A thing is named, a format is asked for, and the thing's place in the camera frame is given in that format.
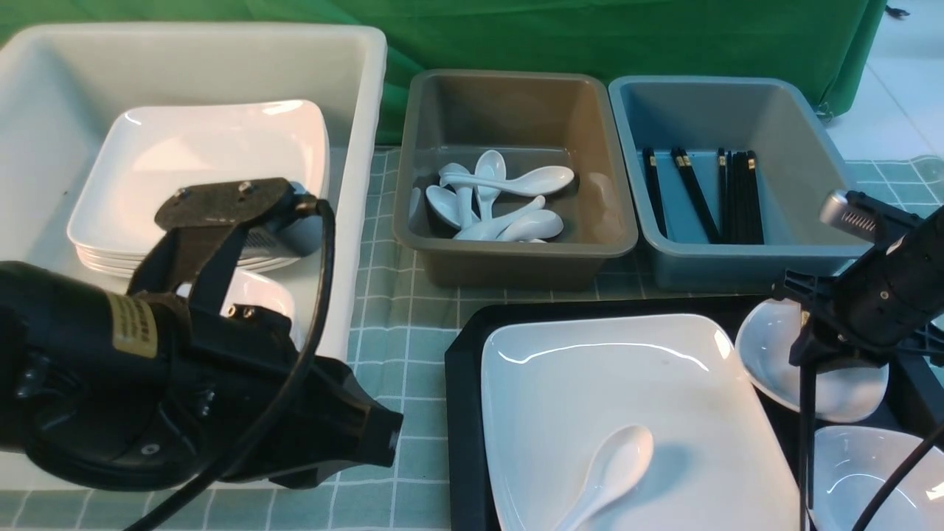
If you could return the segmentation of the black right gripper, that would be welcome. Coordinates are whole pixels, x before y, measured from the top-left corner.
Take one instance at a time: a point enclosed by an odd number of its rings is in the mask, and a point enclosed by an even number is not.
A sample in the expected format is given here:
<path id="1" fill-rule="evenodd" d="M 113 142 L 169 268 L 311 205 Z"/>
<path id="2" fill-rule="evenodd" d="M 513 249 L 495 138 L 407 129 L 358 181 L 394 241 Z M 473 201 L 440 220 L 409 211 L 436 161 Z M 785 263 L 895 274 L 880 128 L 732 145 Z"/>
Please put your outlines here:
<path id="1" fill-rule="evenodd" d="M 794 367 L 882 367 L 895 354 L 942 363 L 942 212 L 919 218 L 877 208 L 873 247 L 837 277 L 785 270 L 775 300 L 808 319 L 789 350 Z"/>

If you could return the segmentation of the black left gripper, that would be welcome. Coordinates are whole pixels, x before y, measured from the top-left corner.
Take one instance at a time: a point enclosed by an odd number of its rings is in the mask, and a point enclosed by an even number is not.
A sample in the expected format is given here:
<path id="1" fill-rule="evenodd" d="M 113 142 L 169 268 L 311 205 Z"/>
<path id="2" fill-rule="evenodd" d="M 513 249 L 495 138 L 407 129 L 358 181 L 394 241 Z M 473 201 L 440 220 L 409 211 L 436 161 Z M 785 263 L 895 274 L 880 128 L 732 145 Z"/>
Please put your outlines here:
<path id="1" fill-rule="evenodd" d="M 287 317 L 243 306 L 220 319 L 246 242 L 315 218 L 321 228 L 316 305 L 301 350 Z M 155 216 L 163 236 L 129 282 L 125 351 L 145 358 L 159 385 L 145 400 L 154 419 L 142 487 L 191 480 L 268 479 L 317 486 L 358 464 L 391 466 L 403 417 L 382 407 L 344 362 L 319 357 L 335 276 L 330 203 L 283 178 L 183 188 Z"/>

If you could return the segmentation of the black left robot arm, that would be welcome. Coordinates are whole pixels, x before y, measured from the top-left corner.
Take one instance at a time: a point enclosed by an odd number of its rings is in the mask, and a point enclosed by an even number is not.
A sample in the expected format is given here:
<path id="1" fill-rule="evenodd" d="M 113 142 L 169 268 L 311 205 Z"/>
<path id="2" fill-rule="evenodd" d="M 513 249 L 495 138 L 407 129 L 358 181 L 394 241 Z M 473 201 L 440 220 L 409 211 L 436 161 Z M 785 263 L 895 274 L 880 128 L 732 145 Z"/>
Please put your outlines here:
<path id="1" fill-rule="evenodd" d="M 321 279 L 302 349 L 292 319 L 225 306 L 254 233 L 322 219 Z M 159 208 L 163 236 L 119 294 L 2 263 L 2 449 L 113 491 L 268 480 L 316 487 L 390 467 L 401 413 L 343 361 L 316 355 L 333 286 L 334 218 L 285 178 L 192 185 Z"/>

